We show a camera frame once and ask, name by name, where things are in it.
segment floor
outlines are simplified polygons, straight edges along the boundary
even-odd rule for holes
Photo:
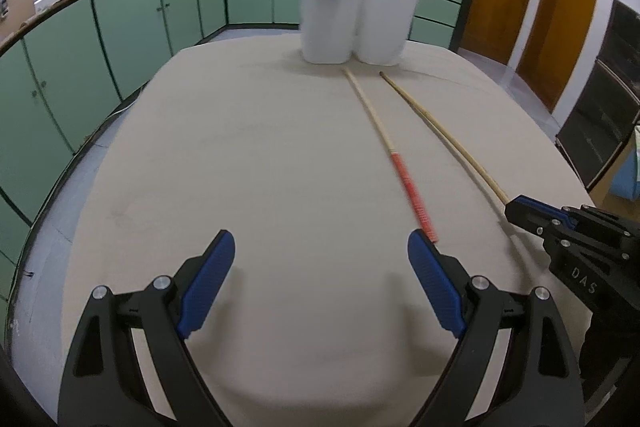
[[[291,30],[228,30],[212,41],[255,35],[289,33]],[[488,58],[460,50],[460,55],[491,77],[553,139],[558,123],[526,83],[510,68]],[[60,317],[63,283],[76,226],[95,176],[127,112],[95,141],[62,187],[45,217],[25,266],[12,321],[12,360],[31,394],[54,419],[64,357]]]

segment white container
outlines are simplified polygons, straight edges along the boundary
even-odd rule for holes
[[[354,51],[375,66],[400,62],[418,0],[362,0]]]
[[[313,64],[351,58],[360,0],[300,0],[302,55]]]

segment metal bolt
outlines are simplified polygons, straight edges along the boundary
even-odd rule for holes
[[[547,290],[544,286],[538,286],[536,288],[536,297],[541,301],[546,301],[551,296],[549,290]]]
[[[107,295],[107,286],[96,286],[91,292],[91,296],[98,301],[104,299],[105,295]]]
[[[478,290],[486,290],[487,288],[489,288],[489,280],[486,277],[482,277],[481,275],[476,275],[473,279],[471,279],[471,284]]]
[[[169,288],[171,284],[171,277],[167,277],[166,275],[161,275],[160,277],[156,277],[154,279],[154,288],[156,290],[166,290]]]

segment table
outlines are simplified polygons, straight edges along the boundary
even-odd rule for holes
[[[505,290],[547,286],[579,349],[590,312],[546,270],[542,241],[506,222],[380,68],[349,67],[404,155],[440,251]],[[591,204],[536,124],[465,59],[409,42],[400,66],[383,69],[510,197]],[[69,260],[63,348],[94,286],[142,289],[227,229],[234,267],[187,346],[234,425],[408,425],[455,345],[407,260],[416,228],[340,66],[307,64],[296,34],[186,49],[142,93],[95,179]],[[501,332],[495,352],[507,341]],[[143,335],[136,346],[154,405],[171,415]]]

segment blue object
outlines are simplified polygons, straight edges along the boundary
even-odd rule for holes
[[[640,197],[640,184],[638,184],[638,153],[636,149],[631,151],[613,178],[609,192],[630,201],[636,201]]]
[[[430,246],[419,232],[412,232],[408,243],[409,262],[436,313],[438,322],[459,339],[466,330],[462,298],[440,266]]]
[[[530,206],[531,208],[535,208],[539,212],[542,212],[543,214],[549,216],[550,219],[557,219],[568,229],[575,230],[575,223],[563,210],[558,210],[556,207],[551,206],[550,204],[541,203],[538,200],[533,200],[531,198],[527,198],[526,196],[518,196],[514,201]]]
[[[183,340],[189,338],[191,331],[202,327],[220,291],[220,286],[225,282],[226,274],[236,256],[234,236],[230,232],[225,232],[213,245],[213,250],[206,254],[208,254],[206,261],[182,297],[180,322],[175,329]]]

